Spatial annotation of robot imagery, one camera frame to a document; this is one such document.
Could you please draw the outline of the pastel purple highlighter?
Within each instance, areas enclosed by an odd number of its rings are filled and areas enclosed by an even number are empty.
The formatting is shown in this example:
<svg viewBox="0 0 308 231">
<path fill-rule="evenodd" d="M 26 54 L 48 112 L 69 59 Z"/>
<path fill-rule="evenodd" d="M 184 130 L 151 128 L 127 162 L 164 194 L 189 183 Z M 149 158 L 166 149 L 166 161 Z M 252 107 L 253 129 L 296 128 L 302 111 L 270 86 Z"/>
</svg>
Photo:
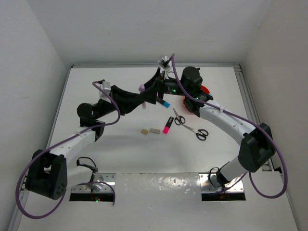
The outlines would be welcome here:
<svg viewBox="0 0 308 231">
<path fill-rule="evenodd" d="M 140 92 L 140 95 L 141 95 L 141 99 L 143 100 L 142 102 L 142 108 L 143 109 L 146 109 L 146 101 L 144 99 L 144 92 L 145 92 L 145 86 L 143 84 L 141 84 L 139 86 L 139 92 Z"/>
</svg>

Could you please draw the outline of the blue cap black highlighter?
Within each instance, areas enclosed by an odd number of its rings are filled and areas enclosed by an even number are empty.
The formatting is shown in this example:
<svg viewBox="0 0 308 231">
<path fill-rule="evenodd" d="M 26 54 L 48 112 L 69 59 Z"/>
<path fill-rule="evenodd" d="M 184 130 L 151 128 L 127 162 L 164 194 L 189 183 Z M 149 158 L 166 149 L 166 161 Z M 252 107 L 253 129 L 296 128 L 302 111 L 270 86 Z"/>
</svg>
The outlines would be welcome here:
<svg viewBox="0 0 308 231">
<path fill-rule="evenodd" d="M 161 104 L 162 106 L 164 106 L 165 108 L 169 108 L 170 107 L 170 104 L 168 102 L 166 102 L 165 100 L 163 99 L 160 99 L 160 98 L 156 98 L 156 101 Z"/>
</svg>

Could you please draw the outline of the pink cap black highlighter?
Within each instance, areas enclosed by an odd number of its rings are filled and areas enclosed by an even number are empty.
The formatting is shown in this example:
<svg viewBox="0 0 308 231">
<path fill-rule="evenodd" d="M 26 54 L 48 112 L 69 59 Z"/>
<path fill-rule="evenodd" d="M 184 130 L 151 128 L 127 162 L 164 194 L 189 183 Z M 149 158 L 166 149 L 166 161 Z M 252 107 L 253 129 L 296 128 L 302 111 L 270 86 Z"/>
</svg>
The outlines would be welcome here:
<svg viewBox="0 0 308 231">
<path fill-rule="evenodd" d="M 170 127 L 171 127 L 173 121 L 174 121 L 174 117 L 170 116 L 168 121 L 167 121 L 167 123 L 165 124 L 164 129 L 163 129 L 163 133 L 164 134 L 167 134 L 169 132 Z"/>
</svg>

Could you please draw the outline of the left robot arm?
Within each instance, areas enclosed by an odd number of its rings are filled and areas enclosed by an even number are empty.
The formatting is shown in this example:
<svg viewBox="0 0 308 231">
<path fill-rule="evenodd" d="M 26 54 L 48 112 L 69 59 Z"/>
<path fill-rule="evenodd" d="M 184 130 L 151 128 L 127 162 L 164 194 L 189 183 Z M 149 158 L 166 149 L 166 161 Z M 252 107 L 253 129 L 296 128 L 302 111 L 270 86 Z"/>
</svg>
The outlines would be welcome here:
<svg viewBox="0 0 308 231">
<path fill-rule="evenodd" d="M 46 150 L 37 150 L 27 167 L 26 190 L 57 200 L 66 189 L 91 180 L 95 167 L 77 163 L 73 170 L 68 164 L 88 145 L 96 142 L 104 132 L 107 123 L 99 119 L 112 112 L 118 116 L 130 113 L 145 102 L 156 102 L 156 93 L 140 85 L 139 93 L 124 91 L 108 82 L 93 83 L 100 91 L 97 103 L 82 103 L 77 108 L 79 128 L 75 134 Z"/>
</svg>

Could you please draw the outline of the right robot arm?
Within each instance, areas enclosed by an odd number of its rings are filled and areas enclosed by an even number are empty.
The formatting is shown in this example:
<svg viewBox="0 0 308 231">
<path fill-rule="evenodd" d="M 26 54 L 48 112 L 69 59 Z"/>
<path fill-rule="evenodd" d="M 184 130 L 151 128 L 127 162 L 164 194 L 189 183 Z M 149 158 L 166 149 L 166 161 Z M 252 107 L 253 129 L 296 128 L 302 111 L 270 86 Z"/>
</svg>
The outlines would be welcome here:
<svg viewBox="0 0 308 231">
<path fill-rule="evenodd" d="M 183 95 L 183 103 L 189 112 L 216 125 L 240 146 L 238 156 L 210 177 L 214 187 L 222 188 L 242 174 L 256 172 L 275 154 L 270 127 L 264 123 L 254 125 L 223 109 L 211 94 L 203 90 L 199 68 L 184 68 L 181 78 L 168 77 L 170 72 L 169 69 L 158 70 L 154 77 L 140 85 L 140 93 L 156 100 L 162 99 L 164 94 Z"/>
</svg>

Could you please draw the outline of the tan eraser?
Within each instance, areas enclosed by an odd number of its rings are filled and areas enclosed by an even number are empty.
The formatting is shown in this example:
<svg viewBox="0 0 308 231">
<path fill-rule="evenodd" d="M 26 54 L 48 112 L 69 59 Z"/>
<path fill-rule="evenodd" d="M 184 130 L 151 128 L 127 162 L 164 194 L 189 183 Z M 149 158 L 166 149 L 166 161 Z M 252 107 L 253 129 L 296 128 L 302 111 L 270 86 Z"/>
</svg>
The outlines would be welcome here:
<svg viewBox="0 0 308 231">
<path fill-rule="evenodd" d="M 148 130 L 142 129 L 142 130 L 141 130 L 141 133 L 144 134 L 144 135 L 147 135 L 147 134 L 148 134 Z"/>
</svg>

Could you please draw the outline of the small black scissors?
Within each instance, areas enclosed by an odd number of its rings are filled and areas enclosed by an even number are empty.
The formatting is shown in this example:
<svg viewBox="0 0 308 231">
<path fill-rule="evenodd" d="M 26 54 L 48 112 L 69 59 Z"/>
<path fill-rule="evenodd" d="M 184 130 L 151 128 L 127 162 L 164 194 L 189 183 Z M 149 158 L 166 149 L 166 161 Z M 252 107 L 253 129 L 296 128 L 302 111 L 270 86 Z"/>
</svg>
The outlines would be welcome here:
<svg viewBox="0 0 308 231">
<path fill-rule="evenodd" d="M 181 125 L 181 124 L 184 124 L 186 122 L 185 118 L 183 116 L 179 115 L 177 113 L 177 111 L 175 110 L 175 108 L 173 108 L 173 111 L 175 113 L 175 118 L 174 118 L 175 124 L 178 125 L 178 126 Z"/>
</svg>

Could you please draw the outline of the grey eraser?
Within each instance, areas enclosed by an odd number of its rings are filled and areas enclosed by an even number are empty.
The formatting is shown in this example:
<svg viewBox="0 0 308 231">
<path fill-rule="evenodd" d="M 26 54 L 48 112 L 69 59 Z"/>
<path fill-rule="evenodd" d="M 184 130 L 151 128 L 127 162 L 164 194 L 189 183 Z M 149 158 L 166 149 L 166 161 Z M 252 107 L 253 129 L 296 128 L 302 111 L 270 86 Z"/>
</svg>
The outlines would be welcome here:
<svg viewBox="0 0 308 231">
<path fill-rule="evenodd" d="M 159 129 L 155 129 L 155 128 L 150 128 L 150 129 L 149 129 L 149 132 L 155 133 L 155 134 L 159 134 L 159 133 L 160 133 L 160 130 L 159 130 Z"/>
</svg>

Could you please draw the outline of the orange round organizer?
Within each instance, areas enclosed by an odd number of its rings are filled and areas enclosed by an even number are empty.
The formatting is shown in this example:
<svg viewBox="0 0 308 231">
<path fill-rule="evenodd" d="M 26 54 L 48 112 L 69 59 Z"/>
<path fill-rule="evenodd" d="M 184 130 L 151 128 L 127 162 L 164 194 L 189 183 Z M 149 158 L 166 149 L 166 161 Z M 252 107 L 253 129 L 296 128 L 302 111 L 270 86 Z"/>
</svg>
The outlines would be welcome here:
<svg viewBox="0 0 308 231">
<path fill-rule="evenodd" d="M 189 91 L 188 93 L 190 96 L 194 97 L 196 100 L 200 100 L 204 102 L 214 99 L 212 94 L 208 90 L 208 88 L 206 88 L 203 85 L 200 88 L 197 88 L 197 90 Z M 199 109 L 205 105 L 204 103 L 193 101 L 187 96 L 184 96 L 183 104 L 190 113 L 194 113 L 194 114 L 199 114 Z"/>
</svg>

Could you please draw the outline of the large black scissors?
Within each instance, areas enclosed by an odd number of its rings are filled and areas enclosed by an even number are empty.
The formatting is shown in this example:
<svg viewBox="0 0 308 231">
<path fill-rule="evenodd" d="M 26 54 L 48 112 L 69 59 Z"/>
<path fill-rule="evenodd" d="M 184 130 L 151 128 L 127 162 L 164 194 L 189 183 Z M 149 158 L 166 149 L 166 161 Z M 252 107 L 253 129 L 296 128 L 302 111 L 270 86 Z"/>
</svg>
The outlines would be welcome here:
<svg viewBox="0 0 308 231">
<path fill-rule="evenodd" d="M 205 141 L 209 135 L 209 132 L 206 129 L 194 129 L 187 125 L 182 124 L 183 127 L 195 133 L 197 139 Z"/>
</svg>

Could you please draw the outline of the left base plate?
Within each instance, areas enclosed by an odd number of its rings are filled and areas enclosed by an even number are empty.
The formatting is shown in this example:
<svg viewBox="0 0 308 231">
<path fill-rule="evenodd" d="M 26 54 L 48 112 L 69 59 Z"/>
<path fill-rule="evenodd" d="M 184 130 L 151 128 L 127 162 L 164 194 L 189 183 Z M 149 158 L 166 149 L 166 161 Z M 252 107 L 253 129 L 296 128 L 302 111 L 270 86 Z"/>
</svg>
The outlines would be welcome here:
<svg viewBox="0 0 308 231">
<path fill-rule="evenodd" d="M 91 182 L 97 182 L 91 185 L 78 185 L 71 189 L 71 193 L 112 193 L 111 187 L 115 188 L 115 174 L 94 173 Z"/>
</svg>

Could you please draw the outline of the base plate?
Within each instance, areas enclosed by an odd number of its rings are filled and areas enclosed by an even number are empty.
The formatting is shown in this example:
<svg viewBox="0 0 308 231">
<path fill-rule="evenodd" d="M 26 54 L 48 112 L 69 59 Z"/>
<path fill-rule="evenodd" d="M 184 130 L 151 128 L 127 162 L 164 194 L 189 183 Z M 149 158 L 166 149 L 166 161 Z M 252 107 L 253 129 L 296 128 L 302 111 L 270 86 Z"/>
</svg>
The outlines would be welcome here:
<svg viewBox="0 0 308 231">
<path fill-rule="evenodd" d="M 200 173 L 199 182 L 202 193 L 244 193 L 242 176 L 236 177 L 224 187 L 218 185 L 215 173 Z"/>
<path fill-rule="evenodd" d="M 115 174 L 94 173 L 91 182 L 97 182 L 91 185 L 78 185 L 71 189 L 71 193 L 112 193 L 111 187 L 115 188 Z"/>
</svg>

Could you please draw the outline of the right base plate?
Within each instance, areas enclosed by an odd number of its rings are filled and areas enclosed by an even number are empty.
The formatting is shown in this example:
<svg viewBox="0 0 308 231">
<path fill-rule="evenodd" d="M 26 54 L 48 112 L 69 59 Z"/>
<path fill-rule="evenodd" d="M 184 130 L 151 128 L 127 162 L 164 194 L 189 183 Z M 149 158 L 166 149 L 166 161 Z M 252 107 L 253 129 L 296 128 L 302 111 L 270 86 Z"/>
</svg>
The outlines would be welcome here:
<svg viewBox="0 0 308 231">
<path fill-rule="evenodd" d="M 218 185 L 215 173 L 200 173 L 199 182 L 202 193 L 244 193 L 242 176 L 236 177 L 224 187 Z"/>
</svg>

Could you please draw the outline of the aluminium frame rail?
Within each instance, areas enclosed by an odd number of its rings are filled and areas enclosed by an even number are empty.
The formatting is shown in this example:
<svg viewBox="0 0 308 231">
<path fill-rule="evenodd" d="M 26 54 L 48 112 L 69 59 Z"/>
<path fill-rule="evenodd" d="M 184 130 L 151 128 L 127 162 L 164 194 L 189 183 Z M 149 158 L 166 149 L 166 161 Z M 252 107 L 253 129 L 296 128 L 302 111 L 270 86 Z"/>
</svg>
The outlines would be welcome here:
<svg viewBox="0 0 308 231">
<path fill-rule="evenodd" d="M 239 85 L 240 93 L 244 102 L 247 118 L 256 124 L 260 124 L 256 106 L 252 97 L 248 82 L 244 76 L 241 66 L 238 64 L 234 67 L 234 72 Z"/>
</svg>

